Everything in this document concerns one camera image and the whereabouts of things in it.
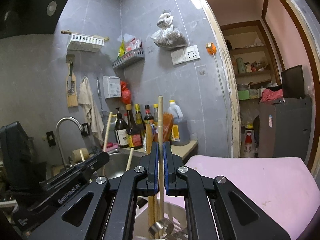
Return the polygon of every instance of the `hanging towel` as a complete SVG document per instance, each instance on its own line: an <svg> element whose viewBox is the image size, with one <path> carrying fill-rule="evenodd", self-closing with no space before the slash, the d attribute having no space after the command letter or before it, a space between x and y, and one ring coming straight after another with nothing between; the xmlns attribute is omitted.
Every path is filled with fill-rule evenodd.
<svg viewBox="0 0 320 240"><path fill-rule="evenodd" d="M86 76L84 76L80 83L78 104L83 108L84 119L91 126L93 136L99 140L100 144L103 144L102 131L104 125Z"/></svg>

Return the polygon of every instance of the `bottle label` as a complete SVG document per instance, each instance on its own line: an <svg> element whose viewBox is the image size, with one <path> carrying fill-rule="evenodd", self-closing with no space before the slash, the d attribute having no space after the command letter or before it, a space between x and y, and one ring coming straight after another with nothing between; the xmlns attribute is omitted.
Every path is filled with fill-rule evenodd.
<svg viewBox="0 0 320 240"><path fill-rule="evenodd" d="M120 144L120 146L128 145L127 134L125 131L126 129L116 130L117 141Z"/></svg>
<svg viewBox="0 0 320 240"><path fill-rule="evenodd" d="M244 157L250 158L251 156L251 147L252 143L245 143L244 144Z"/></svg>
<svg viewBox="0 0 320 240"><path fill-rule="evenodd" d="M145 124L153 124L153 120L144 120Z"/></svg>
<svg viewBox="0 0 320 240"><path fill-rule="evenodd" d="M141 146L141 135L140 134L135 134L135 135L128 135L128 143L129 147L136 147L136 146Z"/></svg>
<svg viewBox="0 0 320 240"><path fill-rule="evenodd" d="M170 140L175 141L175 142L179 142L180 141L179 129L178 129L178 125L177 124L174 124L172 126Z"/></svg>

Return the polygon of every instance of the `blue gripper pad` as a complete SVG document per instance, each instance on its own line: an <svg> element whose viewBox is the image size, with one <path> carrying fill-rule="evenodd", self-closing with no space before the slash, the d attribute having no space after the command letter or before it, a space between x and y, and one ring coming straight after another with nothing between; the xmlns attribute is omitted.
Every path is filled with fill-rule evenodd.
<svg viewBox="0 0 320 240"><path fill-rule="evenodd" d="M167 150L165 147L165 143L163 143L163 165L164 165L164 185L165 185L165 193L169 194L169 172L168 172L168 162L167 162Z"/></svg>
<svg viewBox="0 0 320 240"><path fill-rule="evenodd" d="M155 195L158 193L158 167L159 167L159 144L157 143L156 163L155 163Z"/></svg>

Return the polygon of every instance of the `green box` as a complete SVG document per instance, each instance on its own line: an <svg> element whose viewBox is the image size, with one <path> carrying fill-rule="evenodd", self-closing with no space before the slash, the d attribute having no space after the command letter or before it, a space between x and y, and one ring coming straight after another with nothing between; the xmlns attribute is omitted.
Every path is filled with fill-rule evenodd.
<svg viewBox="0 0 320 240"><path fill-rule="evenodd" d="M238 91L239 101L250 99L249 90Z"/></svg>

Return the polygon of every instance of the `orange plug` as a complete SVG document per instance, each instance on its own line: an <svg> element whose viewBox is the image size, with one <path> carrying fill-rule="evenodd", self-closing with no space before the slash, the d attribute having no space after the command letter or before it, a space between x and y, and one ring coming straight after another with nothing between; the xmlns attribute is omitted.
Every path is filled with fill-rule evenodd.
<svg viewBox="0 0 320 240"><path fill-rule="evenodd" d="M212 43L212 42L209 42L205 45L206 49L207 49L207 52L211 55L213 54L216 54L217 53L217 48L216 46Z"/></svg>

